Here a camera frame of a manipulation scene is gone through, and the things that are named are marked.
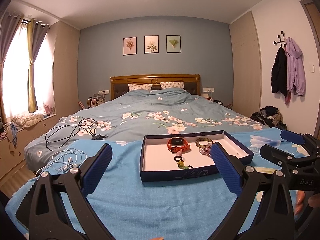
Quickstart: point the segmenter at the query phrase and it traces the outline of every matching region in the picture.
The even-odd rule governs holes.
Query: door
[[[307,14],[308,20],[310,22],[311,29],[315,37],[315,42],[316,42],[319,61],[320,61],[320,39],[319,39],[320,38],[320,12],[312,0],[304,0],[304,1],[300,1],[300,3],[302,4],[302,7],[305,13]],[[318,120],[316,123],[316,129],[314,133],[314,136],[318,137],[318,139],[320,139],[319,130],[320,130],[320,108],[318,113]]]
[[[261,60],[258,34],[249,11],[229,25],[233,54],[233,108],[250,117],[261,101]]]

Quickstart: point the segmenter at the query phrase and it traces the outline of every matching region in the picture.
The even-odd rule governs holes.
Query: picture frame
[[[167,53],[181,53],[181,36],[167,35]]]
[[[144,53],[159,53],[159,36],[144,36]]]
[[[123,56],[137,54],[137,37],[123,38]]]

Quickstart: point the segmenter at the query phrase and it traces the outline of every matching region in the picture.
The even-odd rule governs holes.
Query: door frame
[[[315,38],[315,42],[316,42],[316,47],[317,47],[317,51],[318,51],[318,58],[319,58],[319,62],[320,62],[320,43],[319,43],[319,39],[320,37],[318,37],[315,26],[313,24],[313,21],[311,19],[311,16],[307,10],[306,5],[309,3],[314,3],[313,0],[302,0],[300,1],[302,8],[304,10],[304,12],[306,13],[306,16],[308,18],[308,21],[310,23],[311,26],[311,30],[313,33],[313,37]],[[318,118],[317,118],[317,122],[316,122],[316,128],[315,128],[315,132],[313,134],[314,137],[318,138],[319,136],[319,132],[320,132],[320,104],[319,104],[319,111],[318,111]]]

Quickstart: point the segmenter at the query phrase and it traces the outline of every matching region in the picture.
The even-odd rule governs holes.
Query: wooden headboard
[[[184,90],[192,95],[200,95],[200,75],[157,74],[111,77],[111,100],[129,91],[128,84],[152,84],[151,90],[160,90],[160,82],[184,82]]]

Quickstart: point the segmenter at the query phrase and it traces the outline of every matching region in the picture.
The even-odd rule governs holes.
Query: window
[[[34,81],[38,111],[43,113],[52,88],[52,53],[44,38],[34,63]],[[28,113],[29,53],[27,25],[21,23],[9,47],[3,69],[3,103],[7,121],[17,114]]]

